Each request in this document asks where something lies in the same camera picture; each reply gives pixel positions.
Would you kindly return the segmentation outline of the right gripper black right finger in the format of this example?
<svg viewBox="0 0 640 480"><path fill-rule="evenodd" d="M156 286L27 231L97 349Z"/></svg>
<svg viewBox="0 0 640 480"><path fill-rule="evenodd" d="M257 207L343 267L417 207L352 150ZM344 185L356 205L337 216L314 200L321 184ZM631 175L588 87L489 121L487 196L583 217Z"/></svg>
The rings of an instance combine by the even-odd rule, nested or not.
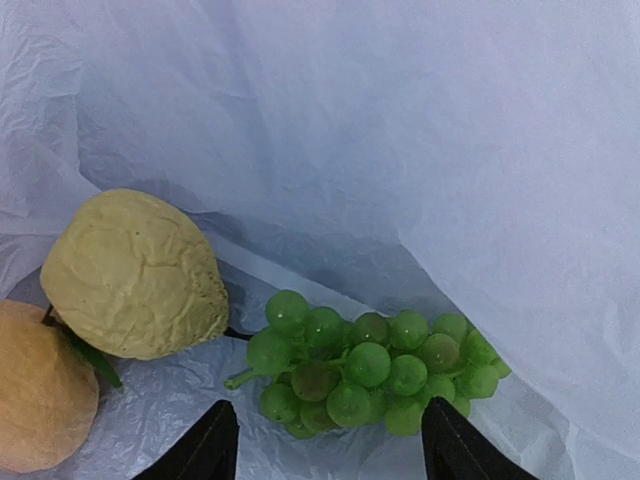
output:
<svg viewBox="0 0 640 480"><path fill-rule="evenodd" d="M426 408L421 434L428 480L537 480L442 397Z"/></svg>

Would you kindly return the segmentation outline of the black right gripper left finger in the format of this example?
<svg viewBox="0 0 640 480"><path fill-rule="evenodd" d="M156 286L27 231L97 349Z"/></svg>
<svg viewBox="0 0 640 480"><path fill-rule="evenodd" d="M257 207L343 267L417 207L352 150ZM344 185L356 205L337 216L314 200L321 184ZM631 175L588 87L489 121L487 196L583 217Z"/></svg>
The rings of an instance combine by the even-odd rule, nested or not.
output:
<svg viewBox="0 0 640 480"><path fill-rule="evenodd" d="M219 400L134 480L234 480L238 440L235 410Z"/></svg>

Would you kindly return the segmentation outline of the green fruit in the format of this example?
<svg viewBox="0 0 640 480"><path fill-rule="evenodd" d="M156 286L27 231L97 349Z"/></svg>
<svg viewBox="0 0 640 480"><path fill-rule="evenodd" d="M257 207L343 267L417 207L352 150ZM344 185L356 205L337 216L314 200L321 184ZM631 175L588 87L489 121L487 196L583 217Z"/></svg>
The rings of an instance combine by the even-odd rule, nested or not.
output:
<svg viewBox="0 0 640 480"><path fill-rule="evenodd" d="M376 424L396 437L414 436L434 400L467 417L472 401L493 397L511 373L461 314L428 322L413 310L391 317L367 311L349 321L281 290L265 317L266 327L248 338L246 370L224 386L268 379L259 411L298 439Z"/></svg>

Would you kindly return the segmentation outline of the white plastic bag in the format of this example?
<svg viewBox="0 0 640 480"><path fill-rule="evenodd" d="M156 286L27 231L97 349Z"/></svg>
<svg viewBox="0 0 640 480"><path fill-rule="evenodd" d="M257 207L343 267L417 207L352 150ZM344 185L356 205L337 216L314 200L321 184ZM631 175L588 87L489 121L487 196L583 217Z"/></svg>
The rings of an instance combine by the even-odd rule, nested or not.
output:
<svg viewBox="0 0 640 480"><path fill-rule="evenodd" d="M1 293L110 188L187 212L234 323L279 288L464 313L471 421L541 479L639 475L635 1L5 1Z"/></svg>

